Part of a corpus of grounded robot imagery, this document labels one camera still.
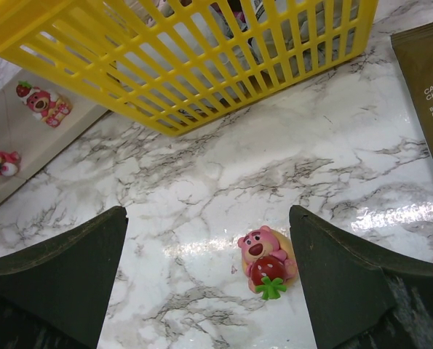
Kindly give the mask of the red pink bear toy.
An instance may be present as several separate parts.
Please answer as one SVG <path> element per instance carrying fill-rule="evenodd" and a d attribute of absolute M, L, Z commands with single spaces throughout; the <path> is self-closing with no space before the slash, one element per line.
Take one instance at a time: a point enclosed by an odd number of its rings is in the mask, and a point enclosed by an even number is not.
<path fill-rule="evenodd" d="M 58 127 L 72 110 L 66 97 L 53 90 L 35 87 L 27 81 L 18 82 L 16 94 L 37 120 L 52 128 Z"/>

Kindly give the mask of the pink bear strawberry toy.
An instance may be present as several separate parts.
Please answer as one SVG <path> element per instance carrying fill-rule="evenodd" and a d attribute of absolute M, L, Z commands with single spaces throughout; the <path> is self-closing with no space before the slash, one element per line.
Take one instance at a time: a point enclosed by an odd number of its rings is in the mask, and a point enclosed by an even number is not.
<path fill-rule="evenodd" d="M 263 225 L 237 242 L 249 289 L 263 300 L 276 300 L 297 279 L 293 245 L 280 232 Z"/>

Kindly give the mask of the small red pink toy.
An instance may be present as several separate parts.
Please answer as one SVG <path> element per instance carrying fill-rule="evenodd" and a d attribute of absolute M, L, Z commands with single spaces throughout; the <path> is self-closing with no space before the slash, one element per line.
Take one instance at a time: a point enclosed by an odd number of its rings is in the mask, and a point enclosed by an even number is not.
<path fill-rule="evenodd" d="M 0 176 L 11 177 L 19 172 L 21 157 L 17 151 L 0 151 Z"/>

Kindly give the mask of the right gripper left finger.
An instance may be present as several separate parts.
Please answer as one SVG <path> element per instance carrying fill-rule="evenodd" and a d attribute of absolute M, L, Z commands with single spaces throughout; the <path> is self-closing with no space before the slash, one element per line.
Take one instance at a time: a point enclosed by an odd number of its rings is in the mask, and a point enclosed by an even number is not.
<path fill-rule="evenodd" d="M 0 257 L 0 348 L 96 348 L 127 225 L 114 206 Z"/>

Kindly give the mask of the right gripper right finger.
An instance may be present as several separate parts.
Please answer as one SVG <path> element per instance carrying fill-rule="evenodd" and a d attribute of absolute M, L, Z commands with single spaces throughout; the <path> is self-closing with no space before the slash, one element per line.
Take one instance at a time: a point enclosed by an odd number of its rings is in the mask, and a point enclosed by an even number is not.
<path fill-rule="evenodd" d="M 289 219 L 318 348 L 433 348 L 433 263 L 371 243 L 299 205 Z"/>

